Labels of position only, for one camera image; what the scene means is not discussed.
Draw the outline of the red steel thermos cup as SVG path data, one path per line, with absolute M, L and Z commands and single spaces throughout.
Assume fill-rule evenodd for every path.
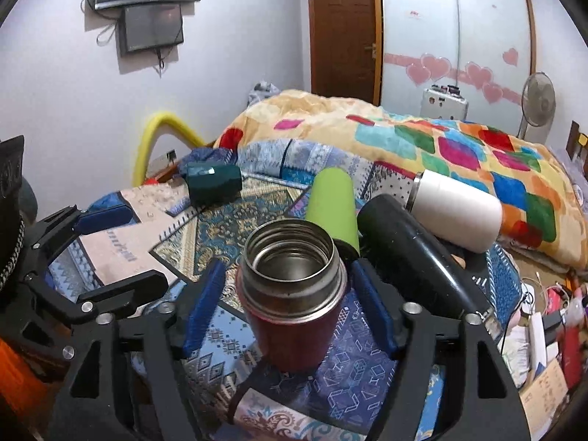
M 321 364 L 348 289 L 345 265 L 324 229 L 292 218 L 260 226 L 245 242 L 235 288 L 270 364 L 285 372 Z

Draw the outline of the green tumbler cup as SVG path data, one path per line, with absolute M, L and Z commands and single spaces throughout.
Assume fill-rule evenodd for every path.
M 328 167 L 315 176 L 305 219 L 324 229 L 353 257 L 360 255 L 354 187 L 343 169 Z

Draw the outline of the blue patterned blanket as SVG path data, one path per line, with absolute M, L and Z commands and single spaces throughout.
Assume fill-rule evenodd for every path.
M 501 320 L 399 202 L 206 163 L 74 212 L 56 440 L 525 440 Z

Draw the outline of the black thermos bottle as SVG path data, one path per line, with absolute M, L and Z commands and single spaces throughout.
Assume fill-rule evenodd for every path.
M 444 318 L 459 320 L 476 313 L 484 323 L 497 321 L 493 303 L 477 283 L 490 280 L 487 272 L 467 272 L 394 197 L 380 194 L 371 199 L 360 210 L 357 224 L 366 258 L 405 301 Z

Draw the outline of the dark green mug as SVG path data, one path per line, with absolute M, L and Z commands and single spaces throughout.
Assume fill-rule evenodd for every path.
M 193 206 L 210 206 L 227 201 L 242 189 L 241 170 L 234 164 L 190 162 L 184 180 Z

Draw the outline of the yellow foam tube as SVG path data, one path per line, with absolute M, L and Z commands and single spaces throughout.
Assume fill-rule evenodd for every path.
M 133 186 L 140 186 L 144 183 L 147 176 L 147 166 L 150 164 L 154 149 L 159 142 L 169 139 L 179 141 L 189 148 L 206 145 L 206 142 L 173 112 L 156 112 L 150 117 L 140 136 L 133 164 Z

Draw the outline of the white thermos bottle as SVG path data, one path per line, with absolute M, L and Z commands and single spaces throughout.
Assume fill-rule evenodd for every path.
M 473 253 L 496 242 L 502 223 L 494 195 L 431 170 L 413 180 L 406 210 L 434 236 Z

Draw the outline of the colourful patchwork quilt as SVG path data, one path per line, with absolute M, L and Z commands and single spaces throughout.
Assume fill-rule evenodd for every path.
M 408 177 L 428 169 L 496 196 L 501 233 L 562 266 L 587 266 L 587 219 L 572 182 L 540 143 L 491 126 L 393 115 L 357 98 L 284 91 L 241 112 L 216 139 L 237 149 L 303 139 L 379 162 Z

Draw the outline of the white box appliance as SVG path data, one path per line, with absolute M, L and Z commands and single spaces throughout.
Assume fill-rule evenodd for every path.
M 420 102 L 420 116 L 445 121 L 464 121 L 469 102 L 462 96 L 457 86 L 432 85 L 424 89 Z

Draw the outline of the white standing fan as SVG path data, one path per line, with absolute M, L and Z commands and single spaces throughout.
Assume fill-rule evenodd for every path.
M 556 94 L 551 79 L 543 72 L 530 75 L 521 95 L 521 123 L 517 137 L 525 139 L 528 128 L 551 125 L 556 111 Z

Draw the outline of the brown wooden door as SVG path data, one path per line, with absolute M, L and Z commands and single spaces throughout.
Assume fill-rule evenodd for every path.
M 311 91 L 371 103 L 376 91 L 376 0 L 308 0 Z

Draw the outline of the white wardrobe with hearts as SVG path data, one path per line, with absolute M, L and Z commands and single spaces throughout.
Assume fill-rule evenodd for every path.
M 382 0 L 383 108 L 419 115 L 432 86 L 454 85 L 466 120 L 515 133 L 531 73 L 527 0 Z

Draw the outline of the small wall monitor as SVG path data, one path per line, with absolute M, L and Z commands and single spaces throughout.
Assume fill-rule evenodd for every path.
M 178 4 L 125 7 L 118 31 L 122 56 L 179 45 L 183 42 L 182 9 Z

